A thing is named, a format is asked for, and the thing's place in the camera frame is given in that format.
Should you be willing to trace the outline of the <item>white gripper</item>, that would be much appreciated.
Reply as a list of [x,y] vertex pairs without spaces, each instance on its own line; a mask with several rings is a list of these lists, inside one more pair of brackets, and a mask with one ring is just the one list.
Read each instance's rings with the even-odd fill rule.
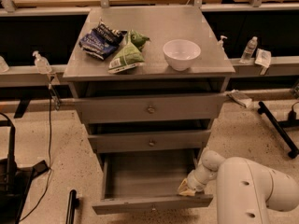
[[203,164],[192,170],[187,179],[184,178],[178,186],[180,196],[194,197],[196,192],[201,192],[210,180],[215,179],[217,172],[206,168]]

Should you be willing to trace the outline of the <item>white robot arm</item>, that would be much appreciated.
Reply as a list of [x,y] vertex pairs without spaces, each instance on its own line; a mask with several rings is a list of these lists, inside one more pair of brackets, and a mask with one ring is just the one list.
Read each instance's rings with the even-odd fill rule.
[[224,158],[206,149],[178,187],[181,196],[216,182],[218,224],[270,224],[269,210],[288,212],[299,205],[299,185],[289,175],[245,158]]

